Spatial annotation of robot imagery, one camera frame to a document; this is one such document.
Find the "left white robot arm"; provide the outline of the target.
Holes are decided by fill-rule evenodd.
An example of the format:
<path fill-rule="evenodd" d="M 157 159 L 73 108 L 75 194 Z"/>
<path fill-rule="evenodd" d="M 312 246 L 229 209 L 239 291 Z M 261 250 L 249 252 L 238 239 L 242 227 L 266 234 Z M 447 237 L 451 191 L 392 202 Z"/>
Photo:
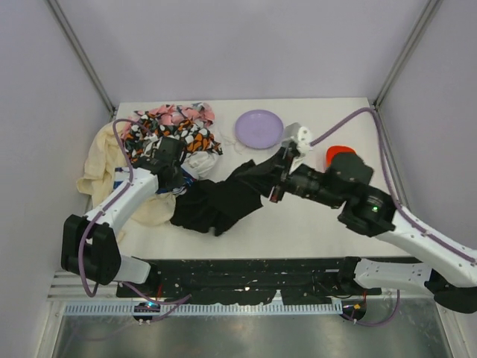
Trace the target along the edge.
<path fill-rule="evenodd" d="M 128 176 L 105 201 L 83 216 L 71 215 L 64 222 L 61 267 L 80 276 L 88 296 L 112 282 L 143 285 L 158 279 L 151 263 L 120 254 L 116 236 L 157 191 L 184 184 L 184 159 L 183 142 L 161 138 L 149 157 L 128 165 Z"/>

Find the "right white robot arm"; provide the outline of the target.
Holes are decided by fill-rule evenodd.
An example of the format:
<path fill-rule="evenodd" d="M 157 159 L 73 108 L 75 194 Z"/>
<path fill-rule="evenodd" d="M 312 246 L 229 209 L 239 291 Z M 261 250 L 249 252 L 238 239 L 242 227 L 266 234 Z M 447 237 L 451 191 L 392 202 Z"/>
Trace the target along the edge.
<path fill-rule="evenodd" d="M 370 185 L 373 169 L 354 153 L 336 154 L 325 172 L 305 164 L 294 167 L 297 150 L 281 148 L 271 159 L 271 201 L 290 193 L 333 209 L 348 230 L 395 245 L 415 263 L 378 262 L 346 257 L 338 272 L 348 292 L 389 288 L 433 297 L 458 313 L 476 312 L 476 256 L 398 209 L 391 195 Z"/>

